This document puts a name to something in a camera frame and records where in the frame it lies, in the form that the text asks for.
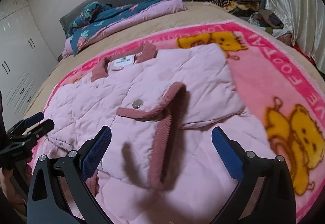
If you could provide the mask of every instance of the pink fleece blanket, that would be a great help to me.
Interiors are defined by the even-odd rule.
[[[272,151],[286,158],[296,194],[297,222],[301,220],[325,185],[325,96],[271,37],[265,38],[238,22],[173,28],[98,54],[60,81],[44,110],[58,88],[85,76],[103,57],[129,51],[145,42],[155,43],[158,49],[187,49],[208,43],[217,43],[223,49],[238,94],[264,125]],[[108,191],[107,183],[114,180],[103,174],[99,178],[99,188]],[[101,192],[96,198],[101,205],[107,203]]]

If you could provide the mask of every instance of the pink blanket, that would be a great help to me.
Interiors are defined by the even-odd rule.
[[[305,70],[274,44],[271,37],[265,38],[238,22],[173,28],[120,45],[114,51],[103,52],[60,81],[52,91],[45,111],[58,88],[85,76],[103,57],[129,51],[145,42],[155,43],[158,49],[187,49],[208,43],[217,43],[222,48],[238,94],[250,112],[264,125],[266,140],[272,151],[286,158],[296,193],[297,222],[301,220],[325,185],[325,96]],[[42,143],[38,147],[46,154],[47,151],[55,151],[44,149]],[[110,194],[114,182],[116,180],[100,172],[100,192],[96,199],[110,217],[114,215],[118,218],[120,209],[114,208],[103,196],[104,193]],[[122,188],[121,199],[126,199],[127,188],[117,182],[114,188],[119,185]],[[148,194],[148,200],[139,206],[149,207],[153,198],[154,194]],[[168,211],[162,200],[155,202],[152,210],[158,214],[159,208],[167,210],[171,215],[175,214]]]
[[[93,43],[102,40],[103,38],[108,37],[109,35],[112,35],[113,33],[119,32],[121,30],[124,30],[126,28],[132,27],[134,25],[140,24],[142,22],[154,18],[158,18],[164,15],[173,14],[184,10],[186,10],[186,7],[184,6],[182,0],[163,0],[157,4],[151,5],[147,9],[141,11],[140,13],[132,17],[129,17],[127,19],[122,19],[120,21],[108,25],[107,27],[100,29],[95,35],[93,35],[87,41],[81,43],[81,45],[78,46],[78,51],[84,49],[85,47],[88,47]],[[69,55],[72,55],[74,53],[72,51],[70,40],[71,37],[66,39],[64,50],[62,52],[63,58],[66,58]]]

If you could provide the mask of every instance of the wardrobe handle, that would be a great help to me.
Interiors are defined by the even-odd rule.
[[[3,65],[3,64],[2,64],[2,67],[4,68],[5,72],[8,74],[8,72],[7,72],[7,69],[4,67],[4,65]]]
[[[29,39],[28,39],[27,41],[28,41],[28,43],[29,43],[30,47],[31,47],[31,48],[33,48],[33,46],[31,45],[31,43],[30,43],[30,41],[29,41]]]
[[[7,65],[7,63],[4,61],[4,63]],[[9,68],[9,66],[7,65],[7,67],[8,67],[8,70],[10,71],[10,68]]]
[[[33,40],[32,40],[31,38],[29,38],[29,39],[31,40],[31,42],[33,43],[33,45],[34,45],[34,47],[35,47],[35,44],[34,44]]]

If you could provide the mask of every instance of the teal floral blanket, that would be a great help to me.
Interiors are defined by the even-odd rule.
[[[71,22],[66,38],[71,37],[71,47],[74,55],[78,53],[78,43],[91,38],[100,29],[129,18],[149,6],[163,0],[148,0],[138,4],[130,4],[117,8],[99,2],[88,4],[81,14]]]

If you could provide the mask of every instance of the white satin curtain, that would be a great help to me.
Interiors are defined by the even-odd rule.
[[[325,72],[325,5],[322,0],[266,0],[271,9],[293,33],[292,43],[311,56]]]

